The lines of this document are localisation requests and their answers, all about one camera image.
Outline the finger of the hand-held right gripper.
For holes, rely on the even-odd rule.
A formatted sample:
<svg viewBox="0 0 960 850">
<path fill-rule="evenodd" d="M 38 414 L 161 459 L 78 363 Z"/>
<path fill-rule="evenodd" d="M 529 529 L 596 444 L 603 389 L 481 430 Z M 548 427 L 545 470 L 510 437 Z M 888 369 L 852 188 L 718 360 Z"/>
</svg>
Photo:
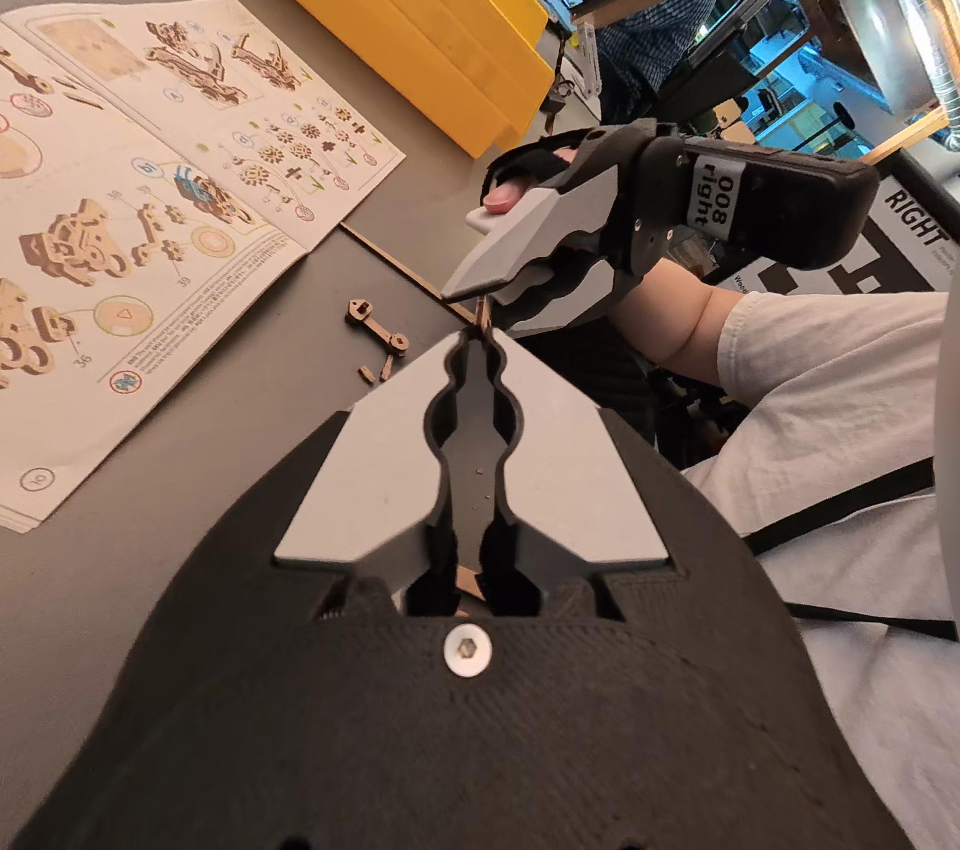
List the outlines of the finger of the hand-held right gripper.
<svg viewBox="0 0 960 850">
<path fill-rule="evenodd" d="M 543 334 L 584 321 L 620 291 L 625 274 L 599 256 L 561 256 L 513 266 L 493 292 L 493 326 Z"/>
<path fill-rule="evenodd" d="M 460 301 L 499 290 L 568 237 L 599 232 L 611 215 L 617 181 L 591 179 L 565 194 L 547 187 L 528 190 L 464 258 L 441 296 Z"/>
</svg>

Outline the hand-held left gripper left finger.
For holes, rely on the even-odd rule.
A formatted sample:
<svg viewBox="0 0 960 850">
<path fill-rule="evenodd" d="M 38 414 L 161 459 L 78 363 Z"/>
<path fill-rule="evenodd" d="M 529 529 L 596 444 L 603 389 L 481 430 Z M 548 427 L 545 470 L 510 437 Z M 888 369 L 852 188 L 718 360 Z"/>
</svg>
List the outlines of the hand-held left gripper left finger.
<svg viewBox="0 0 960 850">
<path fill-rule="evenodd" d="M 456 616 L 444 447 L 458 426 L 468 339 L 451 333 L 354 404 L 276 546 L 279 565 L 377 579 L 410 616 Z"/>
</svg>

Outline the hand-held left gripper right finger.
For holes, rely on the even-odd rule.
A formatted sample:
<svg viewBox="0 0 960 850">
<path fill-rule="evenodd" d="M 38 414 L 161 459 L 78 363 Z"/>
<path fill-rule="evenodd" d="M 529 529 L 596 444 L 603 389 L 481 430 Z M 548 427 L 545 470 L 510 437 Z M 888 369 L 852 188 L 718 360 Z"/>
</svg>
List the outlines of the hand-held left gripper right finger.
<svg viewBox="0 0 960 850">
<path fill-rule="evenodd" d="M 535 616 L 569 580 L 660 570 L 668 550 L 601 408 L 503 330 L 484 338 L 496 464 L 482 593 L 497 616 Z"/>
</svg>

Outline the wooden link arm piece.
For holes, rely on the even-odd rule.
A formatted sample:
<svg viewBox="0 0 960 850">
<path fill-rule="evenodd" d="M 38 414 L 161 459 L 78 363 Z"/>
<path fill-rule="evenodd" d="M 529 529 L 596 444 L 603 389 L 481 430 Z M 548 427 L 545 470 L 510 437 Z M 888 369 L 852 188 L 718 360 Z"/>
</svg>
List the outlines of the wooden link arm piece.
<svg viewBox="0 0 960 850">
<path fill-rule="evenodd" d="M 391 355 L 404 357 L 409 349 L 409 340 L 401 332 L 392 332 L 384 328 L 373 316 L 373 306 L 366 299 L 352 299 L 347 304 L 345 321 L 355 327 L 364 328 L 372 334 Z"/>
</svg>

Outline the person's right forearm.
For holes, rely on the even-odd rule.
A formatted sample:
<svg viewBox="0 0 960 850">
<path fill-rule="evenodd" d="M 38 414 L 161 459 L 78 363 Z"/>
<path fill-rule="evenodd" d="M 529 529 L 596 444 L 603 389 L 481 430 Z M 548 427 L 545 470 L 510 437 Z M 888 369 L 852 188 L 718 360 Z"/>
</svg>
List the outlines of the person's right forearm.
<svg viewBox="0 0 960 850">
<path fill-rule="evenodd" d="M 606 316 L 644 358 L 669 372 L 720 385 L 718 347 L 727 318 L 746 296 L 713 287 L 661 259 Z"/>
</svg>

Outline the person's right hand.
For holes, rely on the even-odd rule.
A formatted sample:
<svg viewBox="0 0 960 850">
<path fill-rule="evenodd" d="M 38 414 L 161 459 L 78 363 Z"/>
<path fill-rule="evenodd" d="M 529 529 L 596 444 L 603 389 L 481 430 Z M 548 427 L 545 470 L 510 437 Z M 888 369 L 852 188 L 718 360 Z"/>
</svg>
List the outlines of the person's right hand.
<svg viewBox="0 0 960 850">
<path fill-rule="evenodd" d="M 481 190 L 481 206 L 492 215 L 507 213 L 530 189 L 567 171 L 593 129 L 544 136 L 494 159 Z"/>
</svg>

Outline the black white marker sign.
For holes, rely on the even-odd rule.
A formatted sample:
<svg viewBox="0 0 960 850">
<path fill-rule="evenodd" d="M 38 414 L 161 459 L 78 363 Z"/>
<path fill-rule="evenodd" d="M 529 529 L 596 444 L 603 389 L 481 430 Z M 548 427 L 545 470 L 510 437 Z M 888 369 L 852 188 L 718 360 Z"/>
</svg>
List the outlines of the black white marker sign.
<svg viewBox="0 0 960 850">
<path fill-rule="evenodd" d="M 958 244 L 918 190 L 886 176 L 863 231 L 839 262 L 802 271 L 761 258 L 720 282 L 741 294 L 893 294 L 946 292 L 958 262 Z"/>
</svg>

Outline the thin wooden strip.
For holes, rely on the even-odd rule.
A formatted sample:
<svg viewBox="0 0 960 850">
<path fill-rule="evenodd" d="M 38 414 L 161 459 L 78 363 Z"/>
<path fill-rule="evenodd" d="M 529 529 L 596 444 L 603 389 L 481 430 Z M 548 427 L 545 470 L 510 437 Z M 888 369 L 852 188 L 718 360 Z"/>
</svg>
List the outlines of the thin wooden strip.
<svg viewBox="0 0 960 850">
<path fill-rule="evenodd" d="M 467 325 L 474 323 L 475 314 L 473 310 L 470 310 L 463 306 L 462 304 L 450 304 L 444 301 L 441 293 L 438 289 L 433 286 L 430 282 L 425 280 L 414 270 L 407 267 L 405 264 L 400 262 L 391 254 L 387 253 L 385 250 L 380 248 L 377 244 L 368 240 L 361 233 L 354 230 L 353 227 L 349 226 L 345 222 L 339 224 L 339 229 L 352 238 L 356 243 L 361 247 L 367 249 L 375 256 L 377 256 L 382 262 L 391 267 L 394 271 L 400 274 L 405 280 L 412 283 L 414 286 L 418 287 L 420 290 L 424 291 L 429 297 L 431 297 L 435 302 L 443 306 L 449 313 L 456 316 L 459 320 L 464 322 Z"/>
</svg>

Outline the open instruction booklet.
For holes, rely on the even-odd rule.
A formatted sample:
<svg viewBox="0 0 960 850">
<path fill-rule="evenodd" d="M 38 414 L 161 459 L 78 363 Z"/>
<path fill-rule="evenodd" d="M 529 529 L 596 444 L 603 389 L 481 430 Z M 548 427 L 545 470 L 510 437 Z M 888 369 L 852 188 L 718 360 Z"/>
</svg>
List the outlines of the open instruction booklet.
<svg viewBox="0 0 960 850">
<path fill-rule="evenodd" d="M 1 24 L 1 522 L 76 491 L 405 158 L 238 0 Z"/>
</svg>

